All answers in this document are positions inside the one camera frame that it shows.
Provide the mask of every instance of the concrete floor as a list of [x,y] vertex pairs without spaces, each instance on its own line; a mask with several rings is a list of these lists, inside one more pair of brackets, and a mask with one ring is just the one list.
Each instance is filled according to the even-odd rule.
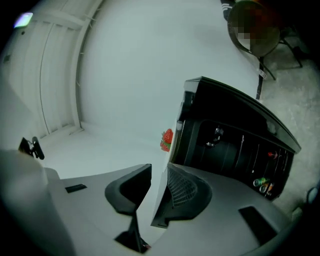
[[[304,49],[298,38],[287,40],[291,46]],[[276,81],[270,75],[263,81],[260,102],[287,126],[302,147],[294,157],[283,193],[274,201],[291,216],[320,179],[320,73],[312,60],[302,60],[303,67],[299,68],[283,44],[265,57],[265,64]]]

